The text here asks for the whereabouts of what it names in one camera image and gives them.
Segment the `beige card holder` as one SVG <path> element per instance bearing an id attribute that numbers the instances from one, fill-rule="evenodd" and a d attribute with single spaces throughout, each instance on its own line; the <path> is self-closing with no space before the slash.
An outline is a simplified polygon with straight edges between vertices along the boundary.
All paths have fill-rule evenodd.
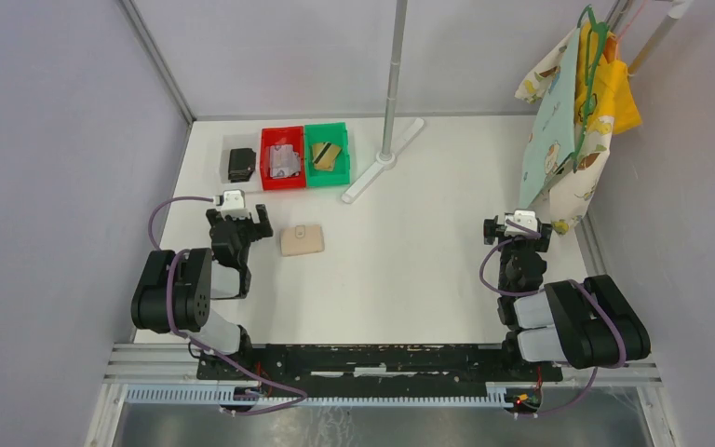
<path id="1" fill-rule="evenodd" d="M 281 231 L 280 251 L 284 257 L 323 252 L 325 241 L 319 224 L 295 225 Z"/>

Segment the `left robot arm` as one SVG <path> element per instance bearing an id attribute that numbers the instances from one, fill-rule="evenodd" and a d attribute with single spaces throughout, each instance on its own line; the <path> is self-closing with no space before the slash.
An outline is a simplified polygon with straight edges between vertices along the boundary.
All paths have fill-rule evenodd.
<path id="1" fill-rule="evenodd" d="M 173 333 L 212 354 L 222 353 L 220 367 L 237 380 L 253 372 L 255 355 L 247 330 L 212 309 L 213 266 L 236 272 L 234 299 L 248 296 L 252 279 L 250 246 L 274 234 L 266 206 L 258 204 L 255 210 L 257 220 L 251 213 L 237 217 L 233 212 L 208 210 L 208 248 L 151 251 L 130 306 L 137 329 Z"/>

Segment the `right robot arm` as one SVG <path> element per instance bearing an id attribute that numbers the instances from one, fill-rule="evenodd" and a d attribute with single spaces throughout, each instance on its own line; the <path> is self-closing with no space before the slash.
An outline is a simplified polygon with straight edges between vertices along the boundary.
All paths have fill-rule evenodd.
<path id="1" fill-rule="evenodd" d="M 499 257 L 498 278 L 479 280 L 497 295 L 500 321 L 508 327 L 500 356 L 503 373 L 523 380 L 541 362 L 575 369 L 623 367 L 652 352 L 650 335 L 608 275 L 546 282 L 543 255 L 553 228 L 534 212 L 515 210 L 484 221 L 483 240 Z"/>

